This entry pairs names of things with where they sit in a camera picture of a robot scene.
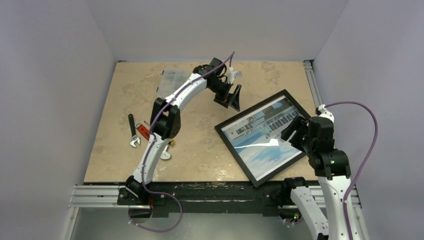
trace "red object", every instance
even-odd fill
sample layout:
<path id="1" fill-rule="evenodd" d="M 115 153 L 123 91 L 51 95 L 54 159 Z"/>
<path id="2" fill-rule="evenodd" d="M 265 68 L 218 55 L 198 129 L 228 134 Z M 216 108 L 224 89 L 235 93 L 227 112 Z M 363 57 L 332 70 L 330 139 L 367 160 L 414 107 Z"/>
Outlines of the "red object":
<path id="1" fill-rule="evenodd" d="M 137 130 L 140 132 L 141 135 L 143 135 L 145 139 L 147 139 L 147 141 L 149 140 L 150 138 L 149 130 L 143 124 L 138 126 Z"/>

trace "beige table surface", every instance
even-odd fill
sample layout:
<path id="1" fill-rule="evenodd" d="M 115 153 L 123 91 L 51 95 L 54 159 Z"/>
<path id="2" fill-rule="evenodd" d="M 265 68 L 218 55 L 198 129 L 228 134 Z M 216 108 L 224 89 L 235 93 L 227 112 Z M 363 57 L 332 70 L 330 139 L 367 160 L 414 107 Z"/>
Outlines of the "beige table surface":
<path id="1" fill-rule="evenodd" d="M 207 62 L 119 62 L 116 65 L 91 152 L 84 182 L 124 182 L 138 166 L 147 146 L 129 145 L 131 131 L 128 114 L 135 122 L 149 122 L 156 89 L 165 67 L 192 70 Z M 301 62 L 234 62 L 242 71 L 241 111 L 271 95 L 287 89 L 309 113 L 315 105 Z M 248 181 L 248 178 L 218 136 L 214 126 L 237 114 L 214 102 L 215 94 L 205 89 L 181 113 L 181 130 L 175 146 L 169 148 L 170 160 L 159 160 L 153 181 Z M 303 176 L 316 180 L 307 157 L 302 158 L 272 180 Z"/>

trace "cable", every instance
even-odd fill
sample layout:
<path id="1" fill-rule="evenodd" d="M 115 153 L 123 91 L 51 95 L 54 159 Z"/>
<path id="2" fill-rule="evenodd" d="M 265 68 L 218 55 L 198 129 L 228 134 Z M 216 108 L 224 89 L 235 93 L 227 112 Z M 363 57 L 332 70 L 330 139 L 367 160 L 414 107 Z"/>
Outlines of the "cable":
<path id="1" fill-rule="evenodd" d="M 352 234 L 351 222 L 349 221 L 347 200 L 348 200 L 349 194 L 351 194 L 352 189 L 354 188 L 355 184 L 357 183 L 357 181 L 359 179 L 359 176 L 362 172 L 362 169 L 364 168 L 365 163 L 368 161 L 368 158 L 370 157 L 371 152 L 374 149 L 374 145 L 376 145 L 377 136 L 379 134 L 379 125 L 377 123 L 377 118 L 374 115 L 373 111 L 371 111 L 371 109 L 369 109 L 367 106 L 365 106 L 364 104 L 362 104 L 360 102 L 357 102 L 357 101 L 338 101 L 338 102 L 335 102 L 335 103 L 332 103 L 332 104 L 325 105 L 325 107 L 328 108 L 328 107 L 332 107 L 332 106 L 336 106 L 336 105 L 340 105 L 340 104 L 354 104 L 354 105 L 358 105 L 358 106 L 363 107 L 371 115 L 372 120 L 374 122 L 374 138 L 372 139 L 371 146 L 369 147 L 369 150 L 366 153 L 365 158 L 363 159 L 362 163 L 360 164 L 359 169 L 358 169 L 355 177 L 353 178 L 352 182 L 350 183 L 350 185 L 347 188 L 347 191 L 346 191 L 346 193 L 344 194 L 344 197 L 343 197 L 343 212 L 344 212 L 344 219 L 346 220 L 346 224 L 347 224 L 347 232 L 349 233 L 349 239 L 353 240 L 354 236 Z"/>
<path id="2" fill-rule="evenodd" d="M 224 73 L 223 74 L 221 74 L 221 75 L 219 75 L 218 76 L 218 78 L 220 79 L 220 78 L 222 78 L 225 74 L 227 73 L 227 66 L 226 65 L 224 65 Z"/>
<path id="3" fill-rule="evenodd" d="M 188 83 L 188 84 L 186 84 L 186 85 L 184 85 L 175 95 L 174 95 L 174 97 L 164 106 L 164 107 L 162 107 L 162 109 L 157 113 L 157 115 L 154 117 L 154 119 L 153 119 L 153 121 L 151 122 L 151 127 L 150 127 L 150 136 L 153 136 L 153 142 L 156 142 L 156 136 L 153 134 L 153 129 L 154 129 L 154 127 L 155 127 L 155 125 L 156 125 L 156 122 L 158 121 L 158 118 L 159 118 L 159 116 L 164 112 L 164 110 L 173 102 L 173 101 L 175 101 L 175 99 L 176 98 L 178 98 L 178 96 L 188 87 L 188 86 L 191 86 L 193 83 L 195 83 L 196 81 L 199 81 L 199 80 L 201 80 L 201 79 L 203 79 L 203 78 L 205 78 L 206 76 L 208 76 L 209 74 L 211 74 L 211 73 L 213 73 L 214 71 L 216 71 L 217 69 L 219 69 L 220 67 L 222 67 L 223 65 L 225 66 L 225 63 L 226 62 L 228 62 L 228 61 L 231 61 L 232 59 L 233 59 L 233 56 L 234 56 L 234 51 L 231 53 L 231 55 L 225 60 L 225 61 L 223 61 L 221 64 L 219 64 L 217 67 L 215 67 L 215 68 L 213 68 L 212 70 L 210 70 L 210 71 L 208 71 L 207 73 L 205 73 L 205 74 L 203 74 L 203 75 L 201 75 L 201 76 L 199 76 L 199 77 L 197 77 L 197 78 L 195 78 L 194 80 L 192 80 L 190 83 Z M 146 226 L 143 226 L 143 225 L 140 225 L 140 224 L 138 224 L 138 223 L 136 223 L 136 222 L 134 222 L 132 219 L 131 219 L 131 211 L 129 210 L 128 211 L 128 218 L 129 218 L 129 223 L 131 223 L 131 224 L 133 224 L 134 226 L 136 226 L 136 227 L 139 227 L 139 228 L 142 228 L 142 229 L 145 229 L 145 230 L 148 230 L 148 231 L 151 231 L 151 232 L 155 232 L 155 233 L 164 233 L 164 232 L 168 232 L 168 231 L 170 231 L 170 230 L 172 230 L 172 229 L 174 229 L 176 226 L 178 226 L 178 224 L 180 224 L 180 222 L 181 222 L 181 218 L 183 217 L 183 206 L 181 206 L 181 202 L 180 201 L 178 201 L 178 199 L 175 197 L 175 196 L 173 196 L 173 195 L 171 195 L 171 194 L 169 194 L 169 193 L 167 193 L 167 192 L 159 192 L 159 191 L 150 191 L 148 188 L 147 188 L 147 186 L 146 186 L 146 183 L 145 183 L 145 177 L 144 177 L 144 171 L 145 171 L 145 166 L 146 166 L 146 161 L 147 161 L 147 157 L 149 156 L 149 153 L 150 153 L 150 151 L 152 150 L 152 147 L 153 147 L 153 144 L 150 144 L 150 146 L 147 148 L 147 152 L 146 152 L 146 154 L 145 154 L 145 156 L 144 156 L 144 159 L 143 159 L 143 164 L 142 164 L 142 167 L 141 167 L 141 183 L 142 183 L 142 185 L 143 185 L 143 188 L 144 188 L 144 190 L 147 192 L 147 193 L 149 193 L 149 194 L 161 194 L 161 195 L 165 195 L 165 196 L 168 196 L 168 197 L 170 197 L 170 198 L 172 198 L 172 199 L 174 199 L 175 201 L 176 201 L 176 203 L 178 204 L 178 207 L 179 207 L 179 217 L 178 217 L 178 220 L 176 221 L 176 223 L 174 224 L 174 225 L 172 225 L 172 226 L 170 226 L 170 227 L 168 227 L 168 228 L 165 228 L 165 229 L 153 229 L 153 228 L 150 228 L 150 227 L 146 227 Z"/>
<path id="4" fill-rule="evenodd" d="M 221 78 L 225 78 L 224 82 L 227 82 L 227 80 L 228 80 L 228 77 L 226 75 L 222 76 Z"/>

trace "plastic container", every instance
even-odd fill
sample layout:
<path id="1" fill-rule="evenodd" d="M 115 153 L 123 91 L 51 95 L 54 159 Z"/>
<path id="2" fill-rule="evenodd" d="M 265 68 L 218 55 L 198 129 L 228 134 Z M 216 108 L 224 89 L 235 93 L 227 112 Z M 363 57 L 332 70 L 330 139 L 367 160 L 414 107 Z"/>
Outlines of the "plastic container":
<path id="1" fill-rule="evenodd" d="M 167 66 L 162 71 L 162 80 L 157 88 L 156 95 L 159 98 L 166 98 L 175 92 L 190 77 L 190 70 L 187 68 Z"/>

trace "white wall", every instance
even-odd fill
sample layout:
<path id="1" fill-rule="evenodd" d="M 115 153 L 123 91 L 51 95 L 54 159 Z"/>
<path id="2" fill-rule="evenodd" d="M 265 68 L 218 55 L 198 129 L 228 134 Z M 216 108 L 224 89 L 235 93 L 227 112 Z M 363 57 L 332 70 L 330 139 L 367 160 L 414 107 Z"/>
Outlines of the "white wall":
<path id="1" fill-rule="evenodd" d="M 1 1 L 0 239 L 59 239 L 114 66 L 83 0 Z"/>
<path id="2" fill-rule="evenodd" d="M 348 0 L 86 0 L 119 60 L 314 59 Z"/>
<path id="3" fill-rule="evenodd" d="M 318 54 L 325 103 L 356 100 L 379 136 L 358 182 L 372 239 L 423 239 L 424 1 L 350 0 Z M 359 107 L 335 106 L 337 146 L 354 172 L 374 127 Z"/>

